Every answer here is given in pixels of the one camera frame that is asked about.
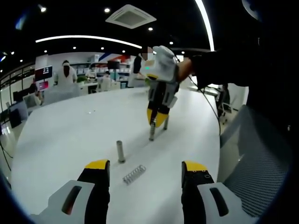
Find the white shirt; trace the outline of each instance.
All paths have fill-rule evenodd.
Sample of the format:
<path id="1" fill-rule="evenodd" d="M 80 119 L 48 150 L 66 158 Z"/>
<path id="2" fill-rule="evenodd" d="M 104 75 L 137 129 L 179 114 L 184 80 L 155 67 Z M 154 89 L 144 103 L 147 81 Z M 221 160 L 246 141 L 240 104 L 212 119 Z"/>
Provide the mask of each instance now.
<path id="1" fill-rule="evenodd" d="M 74 80 L 77 80 L 77 72 L 76 70 L 70 66 L 70 73 L 66 77 L 64 75 L 64 68 L 62 67 L 55 76 L 55 82 L 58 82 L 57 85 L 59 86 L 66 86 L 69 84 L 73 84 Z"/>
<path id="2" fill-rule="evenodd" d="M 85 74 L 88 78 L 96 78 L 97 77 L 97 73 L 94 71 L 92 71 L 91 69 L 88 69 L 88 71 Z"/>

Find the metal spring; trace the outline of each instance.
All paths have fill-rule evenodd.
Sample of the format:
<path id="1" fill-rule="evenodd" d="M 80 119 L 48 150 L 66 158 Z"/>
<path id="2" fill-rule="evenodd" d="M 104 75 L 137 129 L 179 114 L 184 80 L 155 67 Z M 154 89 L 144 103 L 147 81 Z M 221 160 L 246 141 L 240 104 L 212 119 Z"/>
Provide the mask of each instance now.
<path id="1" fill-rule="evenodd" d="M 123 181 L 129 185 L 131 184 L 134 180 L 136 180 L 138 177 L 140 177 L 144 172 L 146 168 L 143 165 L 138 166 L 135 168 L 131 173 L 123 177 Z"/>

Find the ceiling light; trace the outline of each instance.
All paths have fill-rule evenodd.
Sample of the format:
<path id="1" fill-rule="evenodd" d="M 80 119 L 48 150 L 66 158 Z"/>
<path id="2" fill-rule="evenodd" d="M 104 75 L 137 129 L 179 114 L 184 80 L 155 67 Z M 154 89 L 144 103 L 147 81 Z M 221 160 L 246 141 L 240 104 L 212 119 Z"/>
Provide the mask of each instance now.
<path id="1" fill-rule="evenodd" d="M 207 13 L 206 13 L 204 3 L 202 3 L 202 0 L 195 0 L 195 2 L 196 2 L 197 6 L 200 10 L 201 16 L 202 16 L 202 18 L 204 20 L 204 23 L 205 23 L 205 26 L 206 26 L 207 37 L 209 38 L 209 42 L 210 42 L 210 50 L 214 51 L 214 42 L 213 42 L 212 29 L 211 29 L 211 25 L 210 25 L 210 22 L 209 22 L 209 18 L 208 18 Z"/>
<path id="2" fill-rule="evenodd" d="M 88 38 L 88 39 L 97 39 L 97 40 L 103 40 L 103 41 L 112 41 L 117 43 L 126 44 L 135 48 L 142 49 L 142 46 L 139 46 L 137 44 L 129 43 L 126 41 L 120 41 L 112 38 L 107 37 L 101 37 L 101 36 L 88 36 L 88 35 L 65 35 L 65 36 L 53 36 L 53 37 L 47 37 L 40 40 L 36 40 L 36 43 L 43 42 L 43 41 L 50 41 L 50 40 L 56 40 L 56 39 L 64 39 L 64 38 Z"/>

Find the white wall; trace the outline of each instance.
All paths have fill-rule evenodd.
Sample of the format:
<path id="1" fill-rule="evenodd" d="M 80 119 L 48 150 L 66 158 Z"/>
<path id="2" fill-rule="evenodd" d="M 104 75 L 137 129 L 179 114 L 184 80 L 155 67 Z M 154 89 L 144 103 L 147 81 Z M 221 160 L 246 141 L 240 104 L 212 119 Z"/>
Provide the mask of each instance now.
<path id="1" fill-rule="evenodd" d="M 249 94 L 249 87 L 245 87 L 245 93 L 244 93 L 244 99 L 243 99 L 243 104 L 247 103 L 247 98 L 248 98 L 248 94 Z"/>
<path id="2" fill-rule="evenodd" d="M 99 55 L 100 57 L 103 55 L 103 52 L 74 52 L 74 53 L 64 53 L 64 54 L 57 54 L 57 55 L 42 55 L 39 57 L 36 57 L 36 64 L 35 69 L 39 69 L 45 66 L 52 65 L 53 66 L 53 72 L 57 72 L 62 67 L 62 62 L 64 60 L 68 60 L 70 64 L 73 63 L 86 63 L 88 59 L 94 55 Z M 121 55 L 118 54 L 110 54 L 106 56 L 104 59 L 102 59 L 100 62 L 107 63 L 107 61 L 114 59 L 116 57 L 119 57 Z M 131 56 L 131 63 L 134 61 L 134 56 Z M 32 84 L 34 75 L 27 77 L 23 79 L 23 89 L 29 88 Z M 54 79 L 46 79 L 45 81 L 49 82 L 49 86 L 52 86 L 54 84 Z M 13 102 L 13 92 L 22 90 L 21 80 L 11 85 L 11 97 Z M 6 102 L 9 102 L 10 104 L 10 94 L 9 94 L 9 86 L 5 89 L 1 90 L 1 100 L 2 100 L 2 108 L 3 110 L 6 110 Z"/>
<path id="3" fill-rule="evenodd" d="M 62 63 L 64 60 L 68 60 L 70 64 L 86 63 L 88 58 L 94 55 L 99 55 L 101 57 L 103 54 L 104 54 L 103 52 L 74 52 L 74 53 L 49 55 L 47 63 L 48 65 L 53 66 L 53 72 L 57 72 L 62 67 Z M 100 62 L 106 63 L 107 61 L 119 56 L 121 55 L 110 54 Z"/>
<path id="4" fill-rule="evenodd" d="M 245 89 L 246 89 L 246 87 L 237 86 L 233 83 L 228 84 L 230 103 L 232 104 L 232 107 L 234 109 L 239 110 L 241 108 L 241 106 L 243 105 Z"/>

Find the ceiling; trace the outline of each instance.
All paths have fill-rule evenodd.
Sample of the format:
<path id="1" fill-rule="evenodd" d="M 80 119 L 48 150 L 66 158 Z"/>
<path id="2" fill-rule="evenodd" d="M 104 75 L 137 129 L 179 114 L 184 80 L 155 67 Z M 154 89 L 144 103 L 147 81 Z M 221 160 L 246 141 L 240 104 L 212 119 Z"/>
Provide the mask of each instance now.
<path id="1" fill-rule="evenodd" d="M 15 1 L 1 7 L 3 13 L 0 25 L 0 51 L 6 52 L 7 57 L 0 62 L 0 70 L 4 70 L 0 75 L 33 62 L 36 56 L 45 54 L 45 50 L 48 51 L 47 54 L 74 51 L 121 54 L 122 50 L 125 50 L 126 54 L 131 55 L 140 51 L 124 44 L 92 39 L 70 38 L 35 43 L 35 40 L 59 35 L 101 36 L 141 46 L 210 49 L 205 24 L 195 0 L 102 0 L 92 3 L 73 1 L 71 4 L 53 2 L 39 2 L 47 7 L 45 13 L 41 13 L 38 5 Z M 215 49 L 247 38 L 249 29 L 253 35 L 256 34 L 256 22 L 247 15 L 241 0 L 203 0 L 203 3 L 210 20 Z M 140 8 L 157 20 L 135 29 L 105 22 L 113 12 L 126 4 Z M 111 9 L 108 14 L 104 12 L 106 7 Z M 15 25 L 20 18 L 26 19 L 21 30 L 17 30 Z M 185 50 L 185 54 L 194 52 Z"/>

